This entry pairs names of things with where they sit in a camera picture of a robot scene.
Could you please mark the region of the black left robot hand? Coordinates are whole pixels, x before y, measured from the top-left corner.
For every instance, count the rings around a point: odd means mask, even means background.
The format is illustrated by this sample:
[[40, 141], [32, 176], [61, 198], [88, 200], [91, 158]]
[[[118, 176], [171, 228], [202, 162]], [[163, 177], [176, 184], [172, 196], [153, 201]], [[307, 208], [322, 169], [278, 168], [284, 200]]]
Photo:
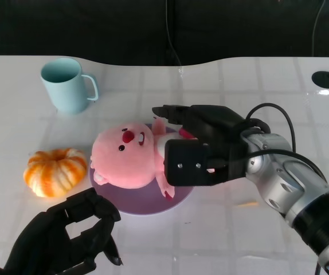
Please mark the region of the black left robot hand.
[[104, 253], [122, 265], [111, 235], [118, 209], [89, 188], [36, 215], [17, 238], [0, 274], [88, 274]]

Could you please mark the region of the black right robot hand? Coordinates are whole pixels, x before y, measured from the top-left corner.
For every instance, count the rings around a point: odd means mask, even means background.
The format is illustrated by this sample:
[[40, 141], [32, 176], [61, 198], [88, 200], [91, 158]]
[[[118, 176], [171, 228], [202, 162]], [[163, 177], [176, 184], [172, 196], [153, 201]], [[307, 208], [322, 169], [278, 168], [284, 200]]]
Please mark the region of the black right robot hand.
[[152, 111], [193, 136], [165, 144], [164, 174], [170, 185], [214, 186], [245, 177], [248, 145], [241, 133], [250, 122], [243, 117], [217, 105], [163, 105]]

